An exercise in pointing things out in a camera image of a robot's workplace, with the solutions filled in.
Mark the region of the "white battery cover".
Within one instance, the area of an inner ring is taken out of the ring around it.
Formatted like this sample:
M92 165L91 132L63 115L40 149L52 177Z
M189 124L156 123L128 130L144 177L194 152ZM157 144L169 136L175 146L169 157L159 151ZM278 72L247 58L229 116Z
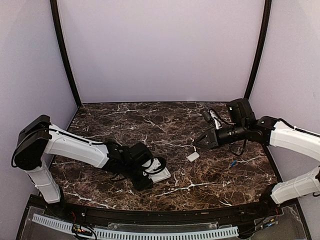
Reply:
M194 151L193 153L191 153L190 155L188 155L186 157L186 159L189 162L194 162L196 159L198 159L200 157L199 153L197 151Z

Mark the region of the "white remote control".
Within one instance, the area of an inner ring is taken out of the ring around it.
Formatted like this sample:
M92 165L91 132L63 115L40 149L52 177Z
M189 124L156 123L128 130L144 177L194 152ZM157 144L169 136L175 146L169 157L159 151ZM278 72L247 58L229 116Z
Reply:
M153 183L158 183L166 179L169 179L171 177L171 173L167 168L165 168L160 173L149 174L148 177L153 181Z

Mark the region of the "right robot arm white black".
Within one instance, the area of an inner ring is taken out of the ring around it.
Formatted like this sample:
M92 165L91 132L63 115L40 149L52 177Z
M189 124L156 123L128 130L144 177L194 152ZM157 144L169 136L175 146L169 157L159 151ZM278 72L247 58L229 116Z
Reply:
M211 127L202 133L193 146L202 149L216 149L238 141L249 141L271 147L271 152L287 154L290 157L302 157L313 160L297 170L297 176L286 181L274 183L266 188L261 201L255 205L255 213L266 217L275 205L292 199L313 194L320 195L320 135L318 133L290 125L284 119L264 116L251 123L234 123L219 129Z

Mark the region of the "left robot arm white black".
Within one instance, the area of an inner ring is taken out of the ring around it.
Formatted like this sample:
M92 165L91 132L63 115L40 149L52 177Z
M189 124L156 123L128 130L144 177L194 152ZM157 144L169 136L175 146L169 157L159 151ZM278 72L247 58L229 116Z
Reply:
M40 115L19 133L11 166L27 173L44 200L51 204L51 210L60 218L67 218L71 208L62 200L62 190L53 179L43 155L62 156L116 176L122 175L138 191L149 189L154 184L145 172L154 161L153 155L143 143L128 147L115 141L89 140L52 124L48 115Z

